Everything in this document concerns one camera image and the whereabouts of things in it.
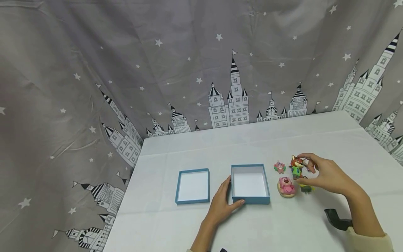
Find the sleeve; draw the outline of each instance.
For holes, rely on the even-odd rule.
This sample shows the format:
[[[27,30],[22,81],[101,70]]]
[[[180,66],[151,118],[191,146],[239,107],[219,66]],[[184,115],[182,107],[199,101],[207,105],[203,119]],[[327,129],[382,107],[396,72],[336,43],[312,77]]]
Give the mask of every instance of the sleeve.
[[[353,227],[347,229],[347,239],[354,252],[393,252],[389,235],[384,237],[368,237],[355,233]]]

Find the gray curtain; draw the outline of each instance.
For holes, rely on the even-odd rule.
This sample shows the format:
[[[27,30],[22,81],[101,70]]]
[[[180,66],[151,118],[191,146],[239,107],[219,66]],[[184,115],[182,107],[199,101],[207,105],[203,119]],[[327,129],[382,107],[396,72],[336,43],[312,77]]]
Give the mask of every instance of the gray curtain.
[[[0,1],[2,248],[102,251],[146,137],[345,110],[403,164],[402,27],[401,0]]]

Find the hand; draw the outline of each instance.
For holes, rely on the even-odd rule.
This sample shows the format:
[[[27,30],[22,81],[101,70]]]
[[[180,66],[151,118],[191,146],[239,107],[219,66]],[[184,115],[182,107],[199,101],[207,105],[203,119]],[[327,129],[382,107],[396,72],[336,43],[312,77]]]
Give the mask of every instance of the hand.
[[[319,175],[314,179],[297,179],[297,183],[321,187],[329,192],[344,196],[363,191],[333,160],[321,158],[313,153],[302,153],[298,157],[308,158],[308,169],[312,173],[316,173],[316,168],[319,171]]]
[[[217,226],[223,222],[235,209],[241,207],[245,203],[245,200],[238,200],[232,205],[228,205],[227,190],[230,182],[231,176],[221,184],[211,201],[210,209],[208,210],[205,221],[213,226]]]

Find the open box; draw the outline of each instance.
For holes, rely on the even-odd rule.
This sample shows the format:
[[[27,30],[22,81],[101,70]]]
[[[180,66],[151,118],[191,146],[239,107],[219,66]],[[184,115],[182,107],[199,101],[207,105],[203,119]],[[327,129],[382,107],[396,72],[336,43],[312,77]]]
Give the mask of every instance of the open box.
[[[210,202],[210,171],[196,169],[180,171],[175,203],[193,204]]]
[[[269,204],[270,193],[263,164],[231,165],[232,200],[245,204]]]

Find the white table surface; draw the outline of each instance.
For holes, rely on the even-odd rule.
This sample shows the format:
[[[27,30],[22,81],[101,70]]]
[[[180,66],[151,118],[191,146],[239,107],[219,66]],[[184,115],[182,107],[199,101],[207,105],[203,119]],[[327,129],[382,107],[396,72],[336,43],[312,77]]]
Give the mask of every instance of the white table surface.
[[[337,111],[147,138],[104,251],[185,252],[210,204],[175,204],[179,171],[209,168],[212,199],[231,165],[258,163],[266,169],[271,203],[245,205],[233,214],[219,227],[211,251],[345,251],[344,232],[330,226],[323,211],[336,208],[341,218],[350,218],[342,196],[317,189],[286,199],[277,191],[282,175],[273,164],[289,165],[291,155],[302,152],[335,160],[357,181],[395,251],[403,250],[403,168],[347,113]],[[292,177],[290,169],[285,175]]]

